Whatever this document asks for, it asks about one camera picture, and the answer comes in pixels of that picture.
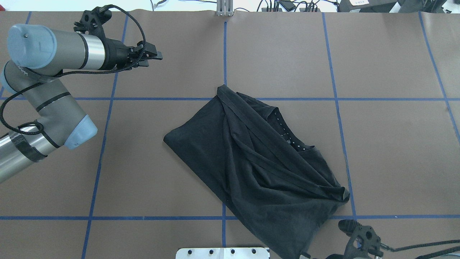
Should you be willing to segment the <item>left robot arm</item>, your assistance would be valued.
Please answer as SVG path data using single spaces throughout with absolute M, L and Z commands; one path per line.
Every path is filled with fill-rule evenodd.
M 107 38 L 102 25 L 75 23 L 73 32 L 43 25 L 15 24 L 8 31 L 10 60 L 1 70 L 1 85 L 11 93 L 1 104 L 23 96 L 39 118 L 17 127 L 1 123 L 9 132 L 1 138 L 1 182 L 47 158 L 56 149 L 75 149 L 97 134 L 89 115 L 69 93 L 61 78 L 64 69 L 79 74 L 118 73 L 162 60 L 156 46 L 140 41 L 125 46 Z

